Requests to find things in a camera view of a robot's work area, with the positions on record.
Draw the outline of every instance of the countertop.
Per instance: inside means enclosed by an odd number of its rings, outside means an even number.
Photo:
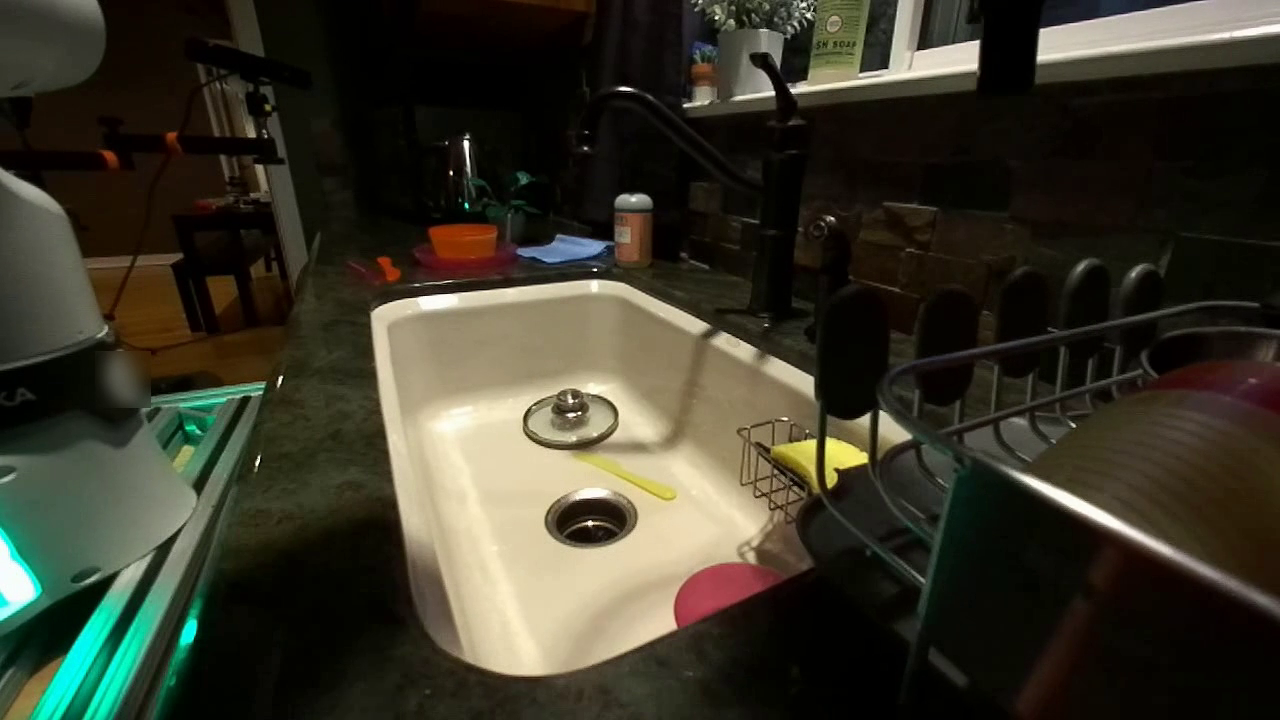
[[[172,716],[897,716],[908,647],[887,622],[911,595],[862,552],[554,680],[494,676],[440,652],[406,585],[373,383],[378,296],[348,274],[348,260],[406,247],[406,225],[334,225],[298,291],[252,446],[259,462],[222,524]],[[697,313],[747,291],[707,268],[624,279]],[[735,333],[805,370],[811,348],[796,329]]]

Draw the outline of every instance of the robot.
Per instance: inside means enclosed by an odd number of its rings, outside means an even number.
[[[98,0],[0,0],[0,105],[82,86],[103,50]],[[68,214],[0,168],[0,635],[194,518],[139,407]]]

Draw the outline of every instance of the faucet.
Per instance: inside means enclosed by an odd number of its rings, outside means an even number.
[[[810,156],[810,126],[799,121],[799,105],[783,86],[781,69],[770,52],[752,52],[752,64],[771,86],[771,121],[770,121],[770,151],[759,182],[735,171],[726,151],[715,151],[678,109],[655,96],[618,86],[600,91],[581,121],[581,151],[594,151],[600,121],[607,109],[640,111],[667,144],[693,156],[703,171],[711,171],[732,191],[747,196],[759,214],[755,260],[752,260],[752,296],[747,313],[765,321],[765,329],[796,315],[792,313],[792,266],[796,266],[796,225],[799,225],[799,186]]]

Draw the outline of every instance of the bottle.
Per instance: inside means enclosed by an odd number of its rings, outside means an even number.
[[[621,191],[613,199],[613,260],[624,268],[653,260],[653,196]]]

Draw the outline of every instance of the sponge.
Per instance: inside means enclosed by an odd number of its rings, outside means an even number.
[[[770,465],[815,494],[815,441],[771,446]],[[830,438],[830,490],[840,486],[840,473],[869,465],[869,453]]]

